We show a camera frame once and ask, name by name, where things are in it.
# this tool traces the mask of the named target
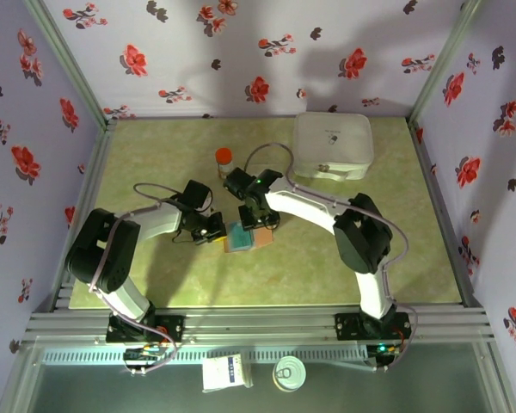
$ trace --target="small orange bottle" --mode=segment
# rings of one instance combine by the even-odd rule
[[[233,167],[233,156],[229,148],[220,148],[216,151],[216,162],[218,163],[218,176],[225,179]]]

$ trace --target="white wall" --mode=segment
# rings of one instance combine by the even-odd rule
[[[32,38],[36,50],[28,47],[26,60],[40,62],[40,78],[32,75],[33,66],[22,69],[20,28]],[[28,318],[52,293],[68,231],[65,209],[77,203],[83,181],[78,165],[89,161],[98,128],[17,0],[0,1],[0,88],[6,132],[0,133],[1,398]],[[75,109],[78,120],[67,115],[74,128],[64,123],[61,98]]]
[[[497,68],[492,59],[500,46],[505,60]],[[470,53],[480,60],[476,74],[467,67]],[[461,91],[447,107],[445,80],[459,73],[464,73]],[[513,101],[516,0],[490,0],[466,35],[420,126],[457,238],[466,237],[479,260],[479,265],[473,259],[468,265],[470,276],[516,392],[516,107],[504,115],[504,121],[510,122],[509,134],[497,128],[502,122],[494,130],[501,106]],[[468,180],[461,173],[464,185],[460,187],[455,169],[465,157],[479,159],[474,165],[469,163],[478,168],[469,170]],[[477,220],[475,211],[480,215]]]
[[[157,0],[154,9],[166,9],[164,22],[146,10],[147,2],[98,0],[98,11],[86,9],[83,0],[45,3],[103,108],[126,105],[126,113],[137,116],[262,116],[336,105],[340,112],[406,115],[432,60],[415,62],[410,73],[402,62],[438,57],[462,0],[420,0],[409,14],[403,10],[406,0],[237,0],[234,15],[222,13],[218,0]],[[197,21],[205,5],[224,19],[225,27],[212,37],[205,33],[206,21]],[[321,37],[313,40],[315,28]],[[267,57],[259,42],[279,41],[285,34],[292,37],[283,42],[286,52],[272,50]],[[135,68],[140,76],[126,74],[120,62],[127,45],[144,55],[145,65]],[[358,48],[367,58],[359,78],[339,77],[341,61]],[[269,85],[259,104],[247,102],[245,94],[257,77]],[[184,100],[168,104],[159,95],[179,86],[185,88]],[[306,98],[297,97],[299,89]],[[364,99],[375,98],[378,105],[364,107]]]

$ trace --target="robotic arm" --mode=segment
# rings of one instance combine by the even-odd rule
[[[390,228],[376,219],[346,208],[353,206],[380,215],[371,198],[358,194],[351,200],[337,200],[298,187],[298,190],[279,172],[264,170],[258,177],[237,168],[231,172],[224,186],[244,205],[239,207],[243,228],[276,227],[279,212],[306,219],[335,236],[342,261],[352,269],[361,293],[360,308],[382,329],[391,319],[393,305],[386,297],[382,276],[382,261],[390,253]]]
[[[222,213],[210,214],[203,210],[206,203],[212,202],[209,193],[206,185],[189,181],[183,193],[161,200],[156,207],[148,208],[148,212],[117,224],[113,239],[109,241],[107,260],[96,283],[106,304],[137,322],[149,318],[154,307],[128,276],[136,244],[176,231],[188,231],[196,244],[224,237]],[[102,245],[121,215],[95,209],[86,219],[65,259],[66,269],[81,282],[89,284],[92,281],[105,253]]]
[[[263,226],[274,228],[280,222],[279,212],[284,212],[313,222],[335,236],[339,255],[355,272],[361,293],[357,321],[352,315],[349,318],[344,318],[344,314],[341,317],[336,315],[337,320],[346,320],[337,325],[344,324],[349,331],[349,336],[345,336],[344,325],[340,327],[337,332],[339,339],[386,337],[392,334],[391,329],[396,325],[406,338],[409,336],[409,329],[403,328],[404,324],[409,325],[407,313],[396,313],[384,290],[382,264],[390,253],[392,232],[377,219],[345,206],[349,202],[379,216],[368,196],[358,194],[348,201],[337,200],[332,195],[320,194],[306,187],[296,190],[286,177],[273,170],[264,170],[255,177],[236,168],[228,175],[224,186],[244,201],[244,205],[239,207],[239,215],[245,230]],[[146,212],[127,219],[120,219],[122,214],[103,209],[90,213],[67,254],[65,267],[86,284],[92,282],[94,274],[100,274],[95,284],[100,291],[98,295],[114,309],[114,313],[122,316],[113,315],[109,319],[108,331],[114,333],[114,338],[109,340],[107,333],[107,342],[141,342],[159,338],[146,329],[123,323],[123,317],[153,329],[168,326],[170,334],[172,330],[181,333],[182,317],[172,321],[172,317],[156,316],[153,304],[130,279],[130,267],[136,244],[165,232],[188,231],[196,244],[224,237],[222,214],[210,214],[204,207],[212,203],[210,193],[207,186],[189,181],[183,193],[160,200],[155,206],[145,208]],[[104,255],[104,265],[98,271]],[[181,334],[175,337],[176,341],[180,337]]]

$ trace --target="aluminum frame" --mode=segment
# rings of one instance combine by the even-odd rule
[[[452,30],[438,62],[434,66],[410,116],[409,130],[415,137],[415,122],[426,106],[433,88],[443,76],[452,61],[458,44],[483,0],[469,0],[464,4],[458,23]],[[35,20],[42,27],[52,44],[54,52],[76,85],[96,122],[105,127],[105,120],[95,102],[95,97],[80,72],[69,48],[55,27],[41,0],[25,0]],[[105,168],[114,122],[109,123],[103,139],[98,139],[93,162],[87,172],[83,196],[77,210],[86,216],[94,205],[99,183]],[[448,221],[445,206],[440,198],[439,188],[431,179],[427,154],[415,144],[428,192],[439,221],[445,246],[456,276],[459,293],[464,305],[418,305],[419,325],[413,345],[421,343],[471,343],[480,368],[493,411],[516,411],[516,403],[504,374],[499,352],[495,346],[493,332],[485,311],[473,297],[470,280],[456,255],[457,243]],[[82,220],[71,229],[70,237],[79,230]],[[46,348],[77,347],[103,348],[108,326],[107,310],[69,310],[68,305],[74,286],[74,279],[64,271],[57,274],[57,294],[50,306],[50,313],[35,313],[22,339],[22,350],[18,354],[14,369],[0,405],[0,412],[22,413],[30,408],[32,393],[38,382],[40,367]],[[178,308],[160,309],[159,314],[183,314],[187,317],[182,346],[225,348],[249,346],[302,345],[331,348],[347,346],[356,342],[338,342],[334,330],[334,315],[339,312],[357,312],[358,306],[298,306],[298,307],[239,307],[239,308]],[[376,344],[378,341],[359,342]],[[123,348],[123,344],[114,346]]]
[[[462,305],[419,305],[414,345],[423,343],[471,343],[486,389],[488,402],[496,413],[514,413],[516,403],[502,369],[495,339],[485,311]],[[329,349],[347,348],[379,341],[339,342],[335,334],[335,314],[357,312],[356,305],[298,307],[231,307],[173,308],[157,310],[160,314],[186,316],[181,347],[214,348],[279,348],[299,346]],[[30,409],[33,391],[39,380],[40,368],[46,364],[47,348],[95,349],[106,347],[105,334],[109,311],[56,310],[35,313],[22,339],[23,352],[17,357],[4,393],[0,412],[24,413]],[[123,350],[124,344],[107,348]],[[88,361],[97,365],[99,362]],[[193,364],[179,362],[176,364]]]

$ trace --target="orange bottle cap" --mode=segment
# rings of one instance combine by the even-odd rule
[[[226,165],[233,159],[229,148],[220,148],[216,151],[216,162]]]

